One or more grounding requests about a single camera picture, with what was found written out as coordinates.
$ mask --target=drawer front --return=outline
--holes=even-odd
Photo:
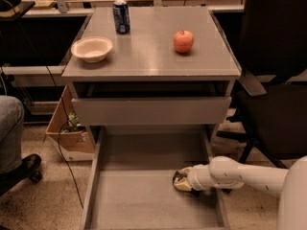
[[[89,126],[198,125],[224,120],[230,97],[73,99],[79,120]]]

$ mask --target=red apple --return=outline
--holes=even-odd
[[[174,35],[174,48],[179,53],[187,53],[192,49],[194,36],[191,32],[181,30]]]

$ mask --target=blue can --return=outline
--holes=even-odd
[[[116,0],[113,3],[115,30],[118,34],[130,31],[129,6],[125,0]]]

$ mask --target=person's leg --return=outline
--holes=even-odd
[[[21,101],[0,96],[0,174],[19,167],[24,109]]]

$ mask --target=bowl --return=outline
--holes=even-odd
[[[89,36],[76,41],[71,47],[71,53],[76,58],[95,63],[103,60],[112,48],[111,40],[101,36]]]

